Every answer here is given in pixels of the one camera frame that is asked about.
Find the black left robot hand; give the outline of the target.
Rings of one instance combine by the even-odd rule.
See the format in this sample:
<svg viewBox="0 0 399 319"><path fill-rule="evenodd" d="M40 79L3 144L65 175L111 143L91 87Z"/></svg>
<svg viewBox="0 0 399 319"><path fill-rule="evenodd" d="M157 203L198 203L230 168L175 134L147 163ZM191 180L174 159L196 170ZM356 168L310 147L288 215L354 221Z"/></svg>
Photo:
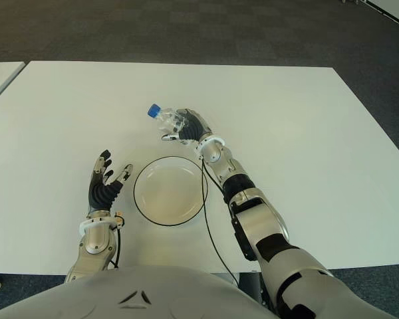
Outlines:
<svg viewBox="0 0 399 319"><path fill-rule="evenodd" d="M111 153L104 150L95 161L88 189L88 215L97 211L109 212L125 182L132 174L133 165L126 165L115 179L108 183L114 171L108 170L112 163Z"/></svg>

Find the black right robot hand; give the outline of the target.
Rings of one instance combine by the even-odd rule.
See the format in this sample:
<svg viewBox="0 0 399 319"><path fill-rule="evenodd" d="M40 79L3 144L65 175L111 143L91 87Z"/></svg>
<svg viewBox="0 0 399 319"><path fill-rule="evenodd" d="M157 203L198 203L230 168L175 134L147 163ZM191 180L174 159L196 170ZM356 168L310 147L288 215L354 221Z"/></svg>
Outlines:
<svg viewBox="0 0 399 319"><path fill-rule="evenodd" d="M161 139L165 142L181 141L187 144L190 141L200 142L204 136L212 134L207 122L195 111L182 108L174 112L180 125L173 127L171 132L165 133Z"/></svg>

